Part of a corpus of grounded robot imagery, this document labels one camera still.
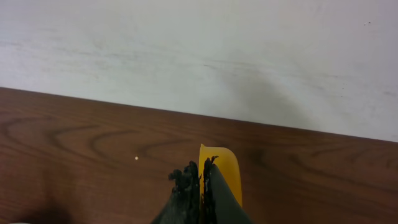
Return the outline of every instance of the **white object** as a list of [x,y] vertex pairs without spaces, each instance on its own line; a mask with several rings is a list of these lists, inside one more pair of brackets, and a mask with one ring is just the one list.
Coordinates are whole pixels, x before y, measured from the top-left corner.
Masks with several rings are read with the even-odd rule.
[[0,86],[398,141],[397,8],[3,0]]

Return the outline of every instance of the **wooden table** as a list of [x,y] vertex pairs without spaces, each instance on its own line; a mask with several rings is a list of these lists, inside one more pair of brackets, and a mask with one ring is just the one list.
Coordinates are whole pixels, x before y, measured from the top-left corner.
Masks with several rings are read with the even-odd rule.
[[0,223],[149,223],[201,143],[255,223],[398,222],[398,143],[0,88]]

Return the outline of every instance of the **wall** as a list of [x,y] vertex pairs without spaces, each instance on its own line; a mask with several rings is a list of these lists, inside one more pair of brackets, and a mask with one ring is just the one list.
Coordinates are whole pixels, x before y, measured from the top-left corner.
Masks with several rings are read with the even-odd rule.
[[398,141],[395,0],[3,0],[0,86]]

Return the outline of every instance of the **brown wooden surface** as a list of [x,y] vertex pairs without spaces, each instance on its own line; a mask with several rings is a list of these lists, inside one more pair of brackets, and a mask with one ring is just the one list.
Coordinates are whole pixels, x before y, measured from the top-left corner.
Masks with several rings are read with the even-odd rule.
[[149,223],[201,143],[256,223],[398,222],[397,143],[0,88],[0,223]]

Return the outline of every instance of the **yellow object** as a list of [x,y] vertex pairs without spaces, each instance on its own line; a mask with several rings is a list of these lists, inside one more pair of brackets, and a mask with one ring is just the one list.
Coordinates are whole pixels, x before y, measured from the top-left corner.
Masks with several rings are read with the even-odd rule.
[[[226,183],[228,184],[229,189],[231,189],[236,201],[242,207],[242,185],[238,160],[236,159],[234,153],[229,149],[224,147],[206,147],[201,145],[199,152],[199,176],[201,176],[203,173],[206,159],[211,159],[212,156],[218,156],[218,158],[214,160],[214,164],[217,165]],[[202,176],[200,193],[203,194],[203,191],[204,186]]]

